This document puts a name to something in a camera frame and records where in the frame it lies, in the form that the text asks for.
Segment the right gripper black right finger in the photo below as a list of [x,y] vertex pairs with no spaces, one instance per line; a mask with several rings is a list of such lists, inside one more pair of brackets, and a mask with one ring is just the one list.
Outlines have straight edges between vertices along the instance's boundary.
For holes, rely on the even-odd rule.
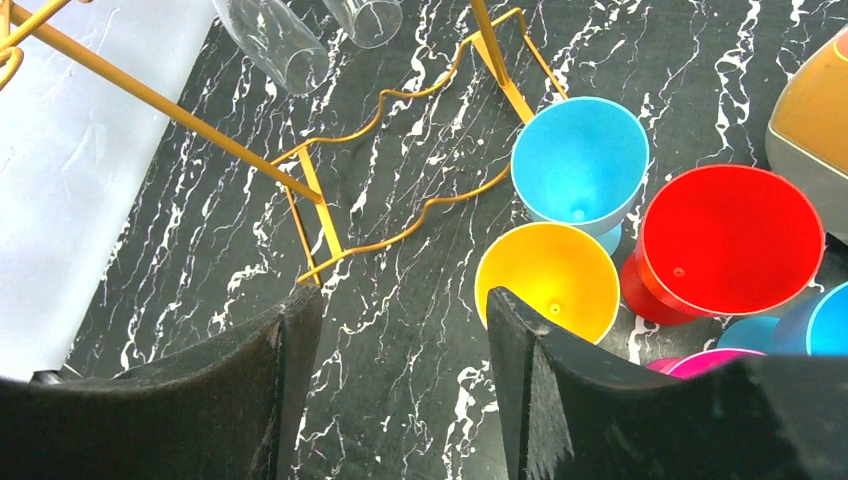
[[754,356],[681,380],[490,290],[488,341],[512,479],[843,479],[847,361]]

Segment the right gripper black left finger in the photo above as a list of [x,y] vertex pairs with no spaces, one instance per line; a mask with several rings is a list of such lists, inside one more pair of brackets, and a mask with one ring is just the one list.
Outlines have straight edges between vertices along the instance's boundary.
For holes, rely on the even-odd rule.
[[1,384],[5,479],[286,479],[322,330],[313,285],[111,379]]

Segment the magenta wine glass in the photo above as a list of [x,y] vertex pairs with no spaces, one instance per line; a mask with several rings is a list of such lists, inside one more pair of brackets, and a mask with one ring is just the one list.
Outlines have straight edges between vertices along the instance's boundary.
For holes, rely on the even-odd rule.
[[649,363],[647,368],[672,377],[688,379],[747,356],[765,356],[765,353],[741,348],[717,348],[695,353],[685,358],[662,358]]

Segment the yellow wine glass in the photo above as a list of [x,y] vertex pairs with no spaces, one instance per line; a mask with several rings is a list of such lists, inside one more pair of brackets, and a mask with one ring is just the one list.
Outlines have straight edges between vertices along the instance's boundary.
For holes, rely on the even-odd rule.
[[533,222],[515,227],[483,254],[475,306],[484,327],[488,292],[505,287],[555,325],[598,344],[621,301],[618,271],[604,248],[575,227]]

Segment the red wine glass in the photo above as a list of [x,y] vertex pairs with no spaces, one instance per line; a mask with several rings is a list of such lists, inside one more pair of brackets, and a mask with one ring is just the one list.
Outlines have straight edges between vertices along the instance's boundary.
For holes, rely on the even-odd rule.
[[825,231],[784,177],[721,164],[687,171],[648,205],[620,278],[630,310],[661,325],[761,313],[815,277]]

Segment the light blue wine glass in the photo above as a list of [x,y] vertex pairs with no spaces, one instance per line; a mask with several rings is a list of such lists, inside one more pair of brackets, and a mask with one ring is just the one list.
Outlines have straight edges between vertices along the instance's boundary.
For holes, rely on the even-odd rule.
[[578,228],[612,255],[650,158],[646,130],[630,110],[574,97],[544,108],[519,133],[512,184],[533,220]]

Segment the teal blue wine glass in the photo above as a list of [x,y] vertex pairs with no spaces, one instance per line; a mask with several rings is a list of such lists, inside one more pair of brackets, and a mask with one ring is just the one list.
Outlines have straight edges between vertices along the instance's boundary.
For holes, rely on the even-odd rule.
[[719,337],[717,346],[777,354],[846,356],[847,284],[803,300],[780,317],[760,315],[738,320]]

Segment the clear wine glass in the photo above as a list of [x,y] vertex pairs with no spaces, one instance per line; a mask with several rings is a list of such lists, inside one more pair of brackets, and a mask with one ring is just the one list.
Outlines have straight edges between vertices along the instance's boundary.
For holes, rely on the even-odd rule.
[[214,0],[213,5],[242,52],[289,93],[309,94],[327,78],[327,49],[284,2]]
[[403,20],[396,0],[323,0],[331,15],[359,48],[374,49],[388,43]]

